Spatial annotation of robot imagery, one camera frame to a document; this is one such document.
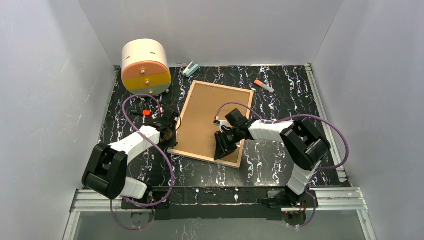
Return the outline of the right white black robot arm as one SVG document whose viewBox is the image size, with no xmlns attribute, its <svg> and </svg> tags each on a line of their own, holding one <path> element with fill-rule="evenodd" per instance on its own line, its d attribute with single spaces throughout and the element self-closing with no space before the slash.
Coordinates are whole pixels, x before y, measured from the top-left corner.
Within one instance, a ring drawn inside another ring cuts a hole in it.
<svg viewBox="0 0 424 240">
<path fill-rule="evenodd" d="M 293 171 L 284 191 L 259 201 L 269 208 L 295 207 L 301 203 L 321 161 L 331 150 L 328 140 L 306 119 L 281 122 L 248 119 L 234 109 L 224 120 L 216 116 L 213 122 L 219 127 L 214 133 L 215 160 L 234 153 L 242 140 L 273 141 L 286 147 L 294 162 Z"/>
</svg>

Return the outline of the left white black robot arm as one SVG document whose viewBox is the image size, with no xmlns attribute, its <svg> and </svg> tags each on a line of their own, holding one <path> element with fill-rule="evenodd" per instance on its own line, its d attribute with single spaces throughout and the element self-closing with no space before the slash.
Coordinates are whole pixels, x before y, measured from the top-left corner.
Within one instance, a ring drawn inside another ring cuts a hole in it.
<svg viewBox="0 0 424 240">
<path fill-rule="evenodd" d="M 165 109 L 160 117 L 149 120 L 122 140 L 97 144 L 82 175 L 82 185 L 110 200 L 117 197 L 144 199 L 152 188 L 143 181 L 128 177 L 128 164 L 150 148 L 163 152 L 175 147 L 179 118 L 178 112 Z"/>
</svg>

